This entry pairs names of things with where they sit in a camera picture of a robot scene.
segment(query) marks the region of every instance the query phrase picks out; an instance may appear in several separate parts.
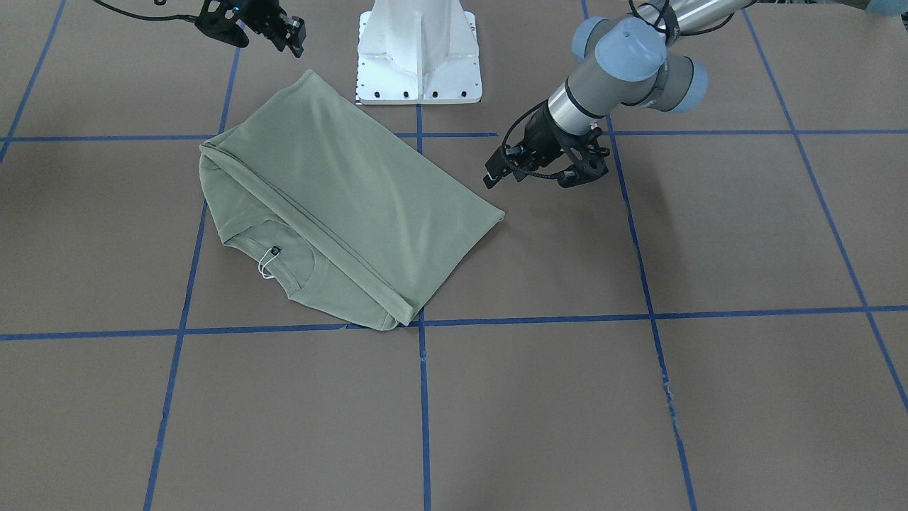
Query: floor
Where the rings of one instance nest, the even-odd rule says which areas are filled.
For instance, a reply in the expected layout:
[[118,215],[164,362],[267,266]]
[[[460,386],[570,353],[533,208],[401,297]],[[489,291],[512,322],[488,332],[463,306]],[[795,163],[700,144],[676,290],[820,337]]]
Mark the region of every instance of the floor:
[[508,216],[377,333],[288,301],[203,205],[201,141],[307,68],[353,99],[371,1],[281,5],[302,60],[4,5],[0,509],[908,507],[900,20],[754,5],[673,46],[711,74],[695,111],[613,113],[605,178],[489,191],[575,27],[626,5],[464,0],[482,102],[362,109]]

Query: blue joint cap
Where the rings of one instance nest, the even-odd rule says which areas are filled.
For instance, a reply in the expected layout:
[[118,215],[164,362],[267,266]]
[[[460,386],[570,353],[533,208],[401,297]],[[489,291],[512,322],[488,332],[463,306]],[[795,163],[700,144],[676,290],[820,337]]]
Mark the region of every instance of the blue joint cap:
[[690,112],[697,105],[703,101],[704,96],[706,96],[706,89],[709,87],[709,73],[706,72],[706,68],[696,60],[688,57],[690,62],[694,65],[694,76],[690,80],[690,86],[687,88],[687,93],[684,94],[684,97],[681,99],[681,103],[678,103],[675,108],[669,110],[669,112]]
[[640,82],[655,75],[667,57],[662,36],[635,17],[619,21],[596,43],[599,66],[625,82]]
[[880,16],[898,16],[908,13],[908,0],[870,0],[866,12]]
[[599,25],[600,21],[608,21],[608,18],[602,16],[588,18],[574,32],[574,38],[570,42],[570,51],[578,62],[583,62],[583,59],[587,58],[589,37],[593,35],[593,29],[596,28],[596,25]]

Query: blue painter's tape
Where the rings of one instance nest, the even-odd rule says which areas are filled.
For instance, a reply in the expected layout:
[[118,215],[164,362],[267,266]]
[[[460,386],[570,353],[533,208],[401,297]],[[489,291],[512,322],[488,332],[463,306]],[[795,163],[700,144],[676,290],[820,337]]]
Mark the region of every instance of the blue painter's tape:
[[465,131],[452,133],[422,133],[423,138],[489,138],[498,136],[496,131]]
[[795,122],[792,120],[791,113],[788,111],[788,105],[785,103],[785,99],[782,97],[782,89],[779,88],[779,84],[775,80],[773,69],[769,65],[769,60],[766,59],[766,54],[763,51],[763,46],[760,44],[760,38],[756,35],[756,30],[754,29],[754,24],[750,20],[750,16],[747,15],[746,11],[743,11],[743,13],[745,22],[747,23],[747,28],[750,30],[750,34],[754,38],[756,51],[758,54],[760,54],[760,58],[763,60],[763,66],[766,69],[766,73],[769,75],[769,81],[773,84],[775,95],[779,99],[779,105],[782,106],[782,111],[785,113],[785,119],[788,121],[789,127],[791,127],[794,141],[797,143],[798,151],[801,152],[801,159],[804,160],[804,166],[807,168],[807,175],[810,177],[810,181],[814,185],[814,191],[816,192],[817,199],[819,199],[820,201],[820,207],[823,209],[823,213],[826,216],[826,221],[829,223],[829,228],[833,232],[835,243],[838,245],[839,252],[842,254],[842,259],[845,262],[845,268],[848,270],[848,275],[851,277],[852,283],[854,284],[854,290],[855,292],[857,292],[858,299],[861,301],[861,306],[864,309],[864,312],[867,314],[867,322],[870,324],[870,327],[873,330],[873,336],[876,337],[877,345],[879,345],[880,352],[883,354],[883,360],[885,361],[886,367],[889,369],[889,374],[892,376],[893,382],[895,383],[895,389],[898,392],[899,397],[902,399],[902,405],[904,406],[905,411],[908,411],[908,393],[905,392],[905,388],[902,385],[902,380],[899,377],[898,371],[896,371],[895,369],[895,364],[893,363],[893,360],[889,355],[888,349],[886,349],[886,343],[883,341],[883,336],[880,334],[880,329],[877,327],[876,320],[873,318],[873,310],[867,303],[867,297],[864,295],[864,290],[861,288],[860,281],[858,281],[857,274],[854,271],[854,266],[852,266],[851,258],[848,256],[848,252],[845,250],[845,245],[842,241],[842,237],[839,235],[838,227],[835,226],[833,214],[830,211],[829,205],[826,203],[826,199],[823,196],[823,190],[820,188],[820,183],[816,179],[814,168],[810,164],[810,158],[807,157],[807,151],[804,149],[804,143],[801,142],[801,136],[798,134],[798,131],[795,128]]
[[422,154],[422,105],[416,105],[416,150]]
[[60,25],[60,19],[63,17],[64,7],[66,7],[66,0],[60,0],[60,5],[57,7],[56,15],[54,15],[54,23],[51,25],[51,31],[49,34],[47,34],[47,40],[44,41],[44,48],[41,50],[41,55],[38,56],[38,64],[35,66],[32,77],[28,79],[28,85],[25,86],[25,93],[22,95],[22,101],[19,102],[19,107],[15,111],[15,117],[13,117],[13,123],[9,126],[9,132],[6,134],[6,140],[3,142],[3,145],[0,146],[0,162],[3,162],[4,157],[6,156],[6,151],[9,149],[9,145],[13,141],[15,129],[19,126],[19,121],[22,119],[22,113],[25,110],[25,104],[28,103],[28,97],[32,94],[32,89],[35,88],[35,82],[38,79],[38,74],[41,73],[41,67],[44,65],[44,60],[47,58],[47,52],[50,51],[51,43],[54,41],[57,26]]
[[608,316],[537,316],[537,317],[479,317],[467,319],[433,319],[426,326],[474,326],[474,325],[541,325],[548,323],[598,323],[608,321],[641,321],[649,319],[646,314],[622,314]]
[[646,299],[646,311],[649,319],[650,328],[653,332],[653,343],[656,346],[656,355],[659,361],[659,369],[662,371],[662,386],[666,393],[666,402],[668,404],[668,415],[671,418],[672,430],[675,433],[675,446],[678,452],[678,460],[681,462],[681,473],[684,476],[685,488],[687,489],[687,502],[691,511],[697,511],[696,494],[694,492],[694,482],[690,475],[690,466],[687,463],[687,451],[684,446],[684,439],[681,438],[681,431],[678,428],[677,411],[675,410],[675,397],[672,396],[668,388],[668,365],[666,364],[665,354],[662,351],[662,340],[659,337],[659,327],[656,321],[656,314],[653,308],[653,299],[649,293],[649,283],[646,280],[646,267],[643,264],[643,252],[640,250],[640,240],[637,237],[637,228],[634,224],[634,212],[630,206],[630,196],[627,194],[627,182],[624,178],[624,168],[621,166],[621,154],[618,152],[618,143],[615,138],[615,127],[612,125],[611,115],[606,116],[608,125],[609,140],[612,144],[612,155],[615,157],[615,170],[618,174],[618,184],[621,187],[621,197],[624,199],[627,209],[627,226],[630,229],[631,241],[637,250],[637,264],[640,268],[640,285],[643,287],[643,297]]
[[176,336],[175,328],[164,330],[104,330],[93,332],[46,332],[41,334],[0,334],[0,341],[48,341],[62,339],[99,339],[109,337],[164,337]]
[[230,101],[233,97],[233,82],[236,81],[236,70],[239,67],[241,50],[242,48],[237,48],[233,51],[233,64],[230,69],[230,78],[227,80],[227,92],[224,94],[224,106],[221,110],[221,125],[218,133],[223,133],[224,130],[227,129],[227,115],[230,113]]
[[222,334],[276,334],[280,332],[316,332],[322,330],[341,330],[345,323],[328,323],[318,325],[276,325],[276,326],[216,326],[207,328],[185,328],[188,336],[214,336]]
[[429,443],[429,367],[426,364],[426,309],[419,311],[419,395],[422,408],[422,508],[432,509],[432,474]]
[[596,28],[596,25],[601,21],[607,21],[607,19],[602,16],[588,18],[584,20],[574,32],[574,38],[571,39],[570,42],[570,52],[574,54],[574,58],[578,62],[583,62],[583,59],[587,58],[587,43],[589,43],[589,37],[593,34],[593,29]]

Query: wire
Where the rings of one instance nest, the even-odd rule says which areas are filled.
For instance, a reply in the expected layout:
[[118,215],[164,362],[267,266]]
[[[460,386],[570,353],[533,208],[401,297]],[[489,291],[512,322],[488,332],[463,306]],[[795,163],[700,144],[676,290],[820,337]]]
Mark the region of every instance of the wire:
[[[750,4],[747,4],[744,7],[741,7],[741,10],[744,10],[749,6],[756,4],[758,1],[759,0],[752,0]],[[637,7],[634,5],[634,0],[627,0],[627,4],[630,5],[630,12],[632,15],[634,15],[634,17],[638,17],[638,18],[642,19],[648,25],[652,26],[658,33],[666,34],[666,35],[668,34],[667,29],[659,28],[659,22],[661,22],[663,19],[665,19],[665,13],[668,10],[668,5],[670,3],[671,3],[671,0],[666,0],[666,2],[664,4],[662,4],[662,8],[659,9],[659,16],[656,18],[656,21],[654,23],[649,23],[646,19],[643,18],[642,15],[640,15],[640,12],[637,11]],[[690,37],[692,35],[709,34],[710,32],[714,32],[714,31],[722,28],[723,26],[728,25],[728,22],[730,22],[732,20],[732,17],[734,17],[734,16],[735,16],[735,13],[728,15],[728,17],[725,20],[723,20],[722,23],[720,23],[719,25],[712,26],[712,27],[704,29],[704,30],[697,30],[695,32],[687,32],[687,33],[682,32],[680,35],[684,36],[684,37]]]
[[[747,5],[745,5],[744,7],[741,7],[741,10],[742,10],[742,11],[745,10],[747,7],[749,7],[749,6],[753,5],[753,4],[756,4],[758,1],[759,1],[759,0],[752,0],[750,4],[747,4]],[[705,30],[697,30],[696,32],[689,32],[689,33],[687,33],[687,34],[682,33],[681,35],[684,36],[684,37],[688,37],[688,36],[691,36],[691,35],[703,35],[703,34],[709,34],[710,32],[714,32],[714,31],[716,31],[716,30],[722,28],[723,26],[728,25],[728,22],[730,22],[730,21],[732,20],[732,17],[733,17],[734,15],[735,15],[735,13],[732,13],[732,14],[728,15],[728,17],[727,17],[722,23],[720,23],[719,25],[716,25],[716,26],[707,28],[707,29],[705,29]]]
[[[634,15],[634,17],[636,17],[636,18],[642,19],[647,25],[652,26],[653,29],[655,29],[659,34],[668,35],[668,29],[667,29],[667,28],[659,28],[658,22],[656,22],[656,23],[649,23],[647,20],[645,20],[645,19],[643,18],[642,15],[640,15],[640,12],[637,11],[637,6],[634,5],[634,0],[627,0],[627,4],[630,5],[630,14]],[[667,9],[667,8],[668,8],[668,0],[666,0],[666,2],[665,2],[664,5],[662,5],[662,9],[663,9],[663,10],[659,11],[659,18],[658,18],[659,20],[662,19],[662,16],[663,16],[663,14],[665,13],[665,9]]]
[[530,114],[539,110],[539,108],[541,108],[547,102],[548,102],[548,100],[539,102],[538,105],[533,106],[524,115],[521,115],[520,117],[518,117],[518,119],[516,121],[514,121],[514,124],[512,124],[511,127],[508,128],[508,132],[505,133],[505,137],[501,139],[501,145],[498,146],[498,154],[501,155],[502,161],[505,162],[505,166],[508,169],[510,169],[511,172],[519,172],[522,175],[531,175],[533,177],[539,177],[541,179],[558,179],[557,172],[552,173],[552,174],[542,174],[541,172],[531,172],[529,170],[525,170],[523,168],[520,168],[520,167],[514,165],[508,159],[508,156],[505,155],[505,145],[508,143],[508,137],[510,136],[511,132],[514,131],[514,128],[516,128],[517,125],[520,124],[520,121],[526,119],[527,117],[529,117]]
[[195,19],[196,19],[196,16],[193,16],[193,15],[172,15],[172,16],[143,16],[143,15],[136,15],[136,14],[133,14],[133,13],[126,12],[126,11],[124,11],[123,9],[118,9],[118,8],[114,7],[113,5],[105,4],[105,3],[102,2],[101,0],[93,0],[93,1],[94,1],[96,4],[100,5],[101,7],[106,7],[106,8],[108,8],[108,9],[114,11],[115,13],[119,13],[119,14],[124,15],[124,16],[129,16],[129,17],[135,18],[135,19],[141,19],[141,20],[143,20],[143,21],[170,21],[170,20],[173,20],[173,19],[179,19],[179,20],[183,20],[183,21],[188,21],[188,22],[190,22],[190,23],[195,23]]
[[696,32],[682,32],[682,33],[681,33],[681,36],[682,36],[682,37],[690,37],[691,35],[703,35],[703,34],[709,34],[710,32],[714,32],[714,31],[716,31],[716,30],[722,28],[723,26],[728,25],[728,22],[730,22],[730,21],[732,20],[733,17],[735,17],[735,13],[732,13],[732,14],[728,15],[728,17],[727,17],[722,23],[720,23],[719,25],[716,25],[716,26],[707,28],[706,30],[697,30]]

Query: robot mount pedestal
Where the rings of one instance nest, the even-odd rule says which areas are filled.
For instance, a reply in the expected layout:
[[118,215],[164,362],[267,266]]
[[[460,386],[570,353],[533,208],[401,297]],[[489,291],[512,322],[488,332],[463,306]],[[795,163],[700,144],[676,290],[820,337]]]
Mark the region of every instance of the robot mount pedestal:
[[360,16],[356,99],[364,105],[476,103],[476,18],[459,0],[376,0]]

